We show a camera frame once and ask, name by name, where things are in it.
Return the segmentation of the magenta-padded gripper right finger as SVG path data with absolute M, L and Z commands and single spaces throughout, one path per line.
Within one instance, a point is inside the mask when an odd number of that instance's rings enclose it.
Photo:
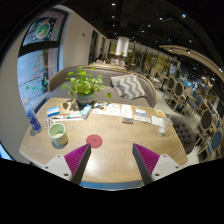
M 136 143 L 133 144 L 132 153 L 140 171 L 142 181 L 145 185 L 181 169 L 181 166 L 169 155 L 158 155 L 157 153 Z

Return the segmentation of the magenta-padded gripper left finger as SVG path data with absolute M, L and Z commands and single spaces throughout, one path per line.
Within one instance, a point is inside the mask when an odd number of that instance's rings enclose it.
M 42 169 L 79 185 L 90 155 L 91 145 L 85 144 L 66 155 L 56 155 Z

